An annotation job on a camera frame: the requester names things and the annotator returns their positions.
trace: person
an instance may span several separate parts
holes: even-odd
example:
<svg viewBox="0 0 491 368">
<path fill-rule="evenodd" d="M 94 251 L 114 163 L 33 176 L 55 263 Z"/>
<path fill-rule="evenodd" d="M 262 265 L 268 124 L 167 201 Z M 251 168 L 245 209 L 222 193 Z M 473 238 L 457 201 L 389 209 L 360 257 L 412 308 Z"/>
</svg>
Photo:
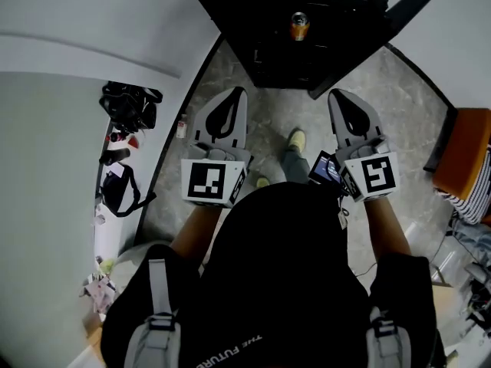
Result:
<svg viewBox="0 0 491 368">
<path fill-rule="evenodd" d="M 426 258 L 411 256 L 386 198 L 364 202 L 377 275 L 368 296 L 348 267 L 346 222 L 328 187 L 305 184 L 305 133 L 294 130 L 282 157 L 287 182 L 258 181 L 209 248 L 220 209 L 196 207 L 166 260 L 170 304 L 179 309 L 180 366 L 367 366 L 372 307 L 389 311 L 410 338 L 411 366 L 427 366 L 436 318 Z M 123 366 L 134 329 L 151 315 L 148 266 L 140 266 L 109 310 L 101 351 Z"/>
</svg>

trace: tile floor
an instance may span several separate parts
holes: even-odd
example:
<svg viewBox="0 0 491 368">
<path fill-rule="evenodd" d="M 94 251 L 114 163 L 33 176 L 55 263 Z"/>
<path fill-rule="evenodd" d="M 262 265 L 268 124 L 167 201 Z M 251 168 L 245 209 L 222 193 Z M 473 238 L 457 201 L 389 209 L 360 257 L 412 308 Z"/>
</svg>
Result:
<svg viewBox="0 0 491 368">
<path fill-rule="evenodd" d="M 327 94 L 312 100 L 305 91 L 258 89 L 252 85 L 242 65 L 224 42 L 213 57 L 187 108 L 188 133 L 193 116 L 207 101 L 225 89 L 242 86 L 249 97 L 247 147 L 255 157 L 241 196 L 251 192 L 259 174 L 271 182 L 285 180 L 278 153 L 294 127 L 307 133 L 305 158 L 309 164 L 320 150 L 333 153 L 337 143 L 331 131 Z M 379 113 L 391 148 L 397 151 L 401 188 L 389 198 L 415 255 L 433 258 L 442 241 L 451 208 L 432 192 L 431 176 L 423 171 L 443 123 L 446 105 L 403 61 L 386 48 L 380 49 L 357 69 L 337 83 L 371 104 Z M 180 159 L 186 156 L 186 140 L 174 139 L 157 180 L 157 199 L 150 203 L 143 231 L 147 239 L 172 239 L 193 206 L 180 195 Z M 367 219 L 363 205 L 345 199 L 348 218 L 348 257 L 355 274 L 374 263 Z M 446 239 L 434 262 L 447 260 L 444 275 L 458 283 L 456 266 L 465 255 L 452 239 Z M 367 288 L 375 269 L 359 279 Z"/>
</svg>

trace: foot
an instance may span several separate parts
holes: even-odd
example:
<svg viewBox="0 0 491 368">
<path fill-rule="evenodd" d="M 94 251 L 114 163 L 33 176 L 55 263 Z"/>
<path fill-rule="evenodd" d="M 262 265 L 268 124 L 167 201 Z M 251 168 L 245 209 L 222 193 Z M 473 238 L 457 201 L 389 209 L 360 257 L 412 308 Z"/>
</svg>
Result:
<svg viewBox="0 0 491 368">
<path fill-rule="evenodd" d="M 305 137 L 305 132 L 300 128 L 295 128 L 292 133 L 290 133 L 290 140 L 288 141 L 288 148 L 297 150 L 300 154 L 305 150 L 305 143 L 307 138 Z"/>
<path fill-rule="evenodd" d="M 266 177 L 264 177 L 264 176 L 260 176 L 258 178 L 258 181 L 255 182 L 255 187 L 256 188 L 263 188 L 263 187 L 267 187 L 269 185 L 270 185 L 269 180 Z"/>
</svg>

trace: striped cloth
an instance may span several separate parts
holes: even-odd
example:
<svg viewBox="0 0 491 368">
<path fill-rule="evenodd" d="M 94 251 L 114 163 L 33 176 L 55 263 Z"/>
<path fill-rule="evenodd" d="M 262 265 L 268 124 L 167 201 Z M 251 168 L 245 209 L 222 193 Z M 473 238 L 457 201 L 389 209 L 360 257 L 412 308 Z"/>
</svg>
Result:
<svg viewBox="0 0 491 368">
<path fill-rule="evenodd" d="M 491 146 L 486 150 L 483 166 L 477 175 L 469 197 L 462 200 L 441 189 L 435 189 L 437 195 L 452 203 L 460 218 L 469 224 L 476 224 L 483 219 L 491 201 Z"/>
</svg>

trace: black bag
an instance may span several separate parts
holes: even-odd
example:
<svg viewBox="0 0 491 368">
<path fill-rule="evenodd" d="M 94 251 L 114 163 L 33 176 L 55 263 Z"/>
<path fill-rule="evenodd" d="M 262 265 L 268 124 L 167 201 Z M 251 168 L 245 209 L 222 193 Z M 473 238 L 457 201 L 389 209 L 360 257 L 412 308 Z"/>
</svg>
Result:
<svg viewBox="0 0 491 368">
<path fill-rule="evenodd" d="M 123 175 L 119 177 L 118 175 L 109 172 L 101 186 L 102 203 L 104 203 L 110 212 L 112 212 L 118 218 L 126 217 L 140 207 L 148 205 L 157 197 L 155 192 L 150 192 L 147 197 L 139 203 L 140 191 L 138 190 L 137 182 L 134 178 L 133 169 L 131 169 L 128 165 L 123 165 L 122 163 L 120 165 L 124 168 Z M 120 212 L 119 209 L 121 202 L 123 201 L 126 188 L 128 187 L 128 181 L 131 184 L 131 188 L 133 188 L 133 203 L 128 210 Z"/>
<path fill-rule="evenodd" d="M 139 129 L 155 127 L 157 107 L 162 94 L 154 89 L 107 82 L 102 87 L 99 104 L 106 110 L 111 122 L 119 131 L 135 133 Z"/>
</svg>

